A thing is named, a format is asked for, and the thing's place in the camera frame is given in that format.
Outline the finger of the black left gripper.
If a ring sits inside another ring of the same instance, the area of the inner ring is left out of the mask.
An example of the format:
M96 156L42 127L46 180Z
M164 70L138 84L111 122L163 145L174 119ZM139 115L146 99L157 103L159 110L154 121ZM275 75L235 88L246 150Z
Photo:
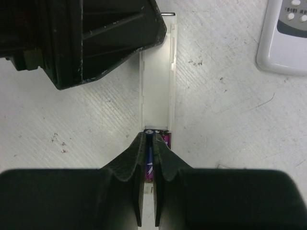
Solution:
M0 3L0 56L18 71L42 68L59 90L104 77L165 35L154 0Z

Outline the blue battery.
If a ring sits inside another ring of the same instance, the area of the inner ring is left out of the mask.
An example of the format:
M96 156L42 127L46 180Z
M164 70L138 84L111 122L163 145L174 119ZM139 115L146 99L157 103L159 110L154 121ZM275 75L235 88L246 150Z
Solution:
M153 134L151 129L144 130L146 135L145 145L145 181L151 183L153 181Z

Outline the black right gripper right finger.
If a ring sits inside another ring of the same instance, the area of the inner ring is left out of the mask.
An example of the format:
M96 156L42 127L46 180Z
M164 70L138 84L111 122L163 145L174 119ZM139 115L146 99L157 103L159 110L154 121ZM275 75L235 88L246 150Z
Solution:
M193 168L156 134L153 172L161 230L301 229L301 194L282 171Z

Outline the purple battery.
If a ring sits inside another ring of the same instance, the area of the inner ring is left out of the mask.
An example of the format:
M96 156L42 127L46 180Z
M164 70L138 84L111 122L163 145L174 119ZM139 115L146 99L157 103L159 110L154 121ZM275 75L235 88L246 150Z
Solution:
M171 148L171 133L169 133L168 130L160 130L159 134L162 136L164 142L170 149Z

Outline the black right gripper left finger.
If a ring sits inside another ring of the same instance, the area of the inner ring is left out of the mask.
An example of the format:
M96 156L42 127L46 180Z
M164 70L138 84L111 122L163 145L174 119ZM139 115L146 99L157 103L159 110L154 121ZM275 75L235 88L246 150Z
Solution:
M136 230L142 225L144 133L100 169L14 169L0 175L3 230Z

